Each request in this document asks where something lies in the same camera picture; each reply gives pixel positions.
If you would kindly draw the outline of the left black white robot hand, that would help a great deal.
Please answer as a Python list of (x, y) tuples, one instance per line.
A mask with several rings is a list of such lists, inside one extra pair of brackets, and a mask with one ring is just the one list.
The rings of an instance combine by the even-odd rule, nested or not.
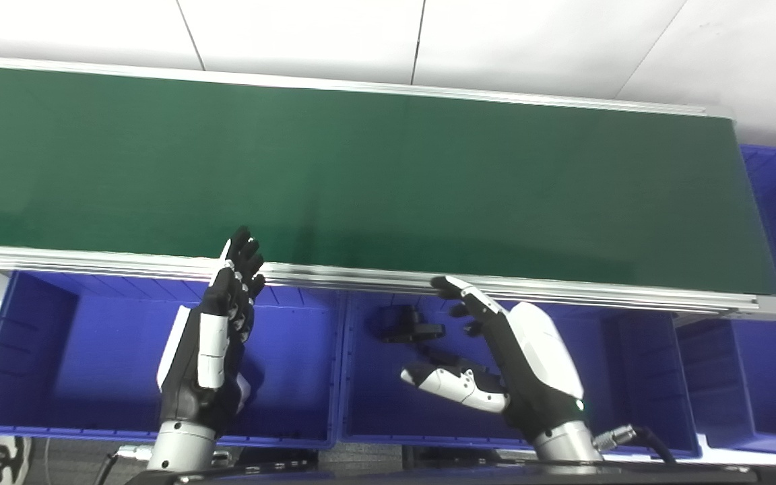
[(161, 424), (188, 422), (219, 438), (243, 409), (250, 386), (240, 364), (265, 287), (263, 263), (259, 241), (242, 225), (225, 243), (200, 303), (179, 308), (157, 374)]

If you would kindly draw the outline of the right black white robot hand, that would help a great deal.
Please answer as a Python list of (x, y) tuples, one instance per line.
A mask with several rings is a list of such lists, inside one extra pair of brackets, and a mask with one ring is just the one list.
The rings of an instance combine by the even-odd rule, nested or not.
[(433, 288), (471, 317), (465, 331), (484, 338), (496, 377), (461, 357), (433, 357), (403, 367), (401, 380), (469, 408), (499, 414), (543, 459), (597, 459), (586, 424), (584, 387), (552, 317), (529, 302), (505, 308), (477, 286), (437, 276)]

